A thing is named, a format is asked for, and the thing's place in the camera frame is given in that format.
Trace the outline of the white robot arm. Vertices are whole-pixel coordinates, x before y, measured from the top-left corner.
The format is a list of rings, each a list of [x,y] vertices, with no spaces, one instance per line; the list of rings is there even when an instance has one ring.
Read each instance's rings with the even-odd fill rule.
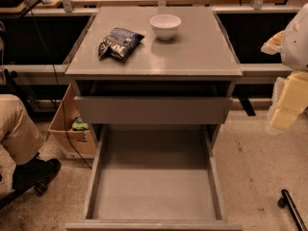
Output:
[[[308,108],[308,5],[305,4],[287,27],[261,47],[263,53],[280,54],[292,73],[278,77],[272,93],[266,131],[278,135],[288,130]]]

